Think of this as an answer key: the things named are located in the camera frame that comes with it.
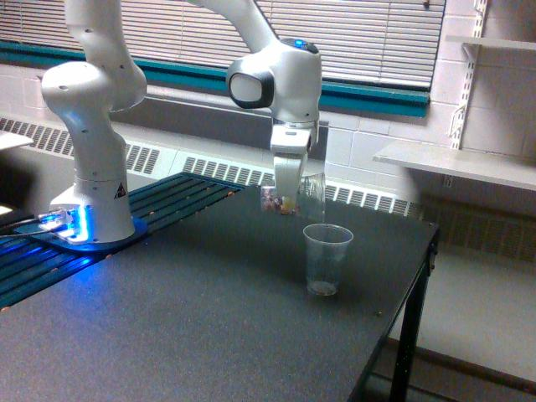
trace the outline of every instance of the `small objects in cup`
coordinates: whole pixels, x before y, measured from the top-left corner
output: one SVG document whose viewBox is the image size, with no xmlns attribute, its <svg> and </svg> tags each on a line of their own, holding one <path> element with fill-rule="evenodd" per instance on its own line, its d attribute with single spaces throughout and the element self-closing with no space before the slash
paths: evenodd
<svg viewBox="0 0 536 402">
<path fill-rule="evenodd" d="M 262 186 L 260 188 L 260 208 L 263 211 L 291 215 L 296 212 L 296 200 L 278 196 L 276 186 Z"/>
</svg>

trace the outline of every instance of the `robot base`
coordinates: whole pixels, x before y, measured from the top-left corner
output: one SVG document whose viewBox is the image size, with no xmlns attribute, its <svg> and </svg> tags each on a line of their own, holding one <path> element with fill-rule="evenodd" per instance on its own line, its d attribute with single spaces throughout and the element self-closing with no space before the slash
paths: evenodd
<svg viewBox="0 0 536 402">
<path fill-rule="evenodd" d="M 61 250 L 74 251 L 81 254 L 113 254 L 119 250 L 125 249 L 127 246 L 136 243 L 138 240 L 141 240 L 146 236 L 147 224 L 143 220 L 132 217 L 132 223 L 134 224 L 135 230 L 132 236 L 111 243 L 72 245 L 52 233 L 35 234 L 30 237 Z M 40 230 L 41 229 L 37 224 L 26 224 L 16 228 L 15 232 L 23 235 L 26 233 L 38 232 Z"/>
</svg>

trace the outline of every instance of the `cup rim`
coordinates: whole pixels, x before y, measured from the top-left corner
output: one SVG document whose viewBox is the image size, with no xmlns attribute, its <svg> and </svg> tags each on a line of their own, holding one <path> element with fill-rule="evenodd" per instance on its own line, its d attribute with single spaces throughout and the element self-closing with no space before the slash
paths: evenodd
<svg viewBox="0 0 536 402">
<path fill-rule="evenodd" d="M 350 234 L 350 239 L 344 240 L 344 241 L 330 242 L 330 241 L 323 241 L 323 240 L 314 239 L 309 234 L 307 234 L 307 232 L 306 232 L 307 229 L 312 228 L 312 227 L 318 227 L 318 226 L 329 227 L 329 228 L 332 228 L 332 229 L 339 229 L 342 232 Z M 305 228 L 303 228 L 302 233 L 307 239 L 309 239 L 309 240 L 311 240 L 311 241 L 313 241 L 315 243 L 322 244 L 322 245 L 347 245 L 348 243 L 350 243 L 353 240 L 352 230 L 346 229 L 345 227 L 339 226 L 338 224 L 309 224 Z"/>
</svg>

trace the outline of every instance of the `blue led light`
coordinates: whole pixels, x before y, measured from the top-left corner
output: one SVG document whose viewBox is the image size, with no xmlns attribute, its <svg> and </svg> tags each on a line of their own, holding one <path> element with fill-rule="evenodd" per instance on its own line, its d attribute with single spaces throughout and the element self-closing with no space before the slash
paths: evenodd
<svg viewBox="0 0 536 402">
<path fill-rule="evenodd" d="M 79 206 L 77 212 L 78 212 L 78 229 L 80 231 L 77 237 L 81 241 L 86 241 L 90 237 L 90 231 L 88 227 L 89 225 L 88 225 L 87 215 L 85 211 L 85 206 L 84 205 Z"/>
</svg>

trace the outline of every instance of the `table surface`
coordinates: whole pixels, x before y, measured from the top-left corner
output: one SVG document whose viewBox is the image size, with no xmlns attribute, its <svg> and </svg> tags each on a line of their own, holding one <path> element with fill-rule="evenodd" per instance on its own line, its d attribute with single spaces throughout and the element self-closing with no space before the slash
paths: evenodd
<svg viewBox="0 0 536 402">
<path fill-rule="evenodd" d="M 20 302 L 0 400 L 347 400 L 437 227 L 340 203 L 327 222 L 355 235 L 335 297 L 307 294 L 307 222 L 247 188 Z"/>
</svg>

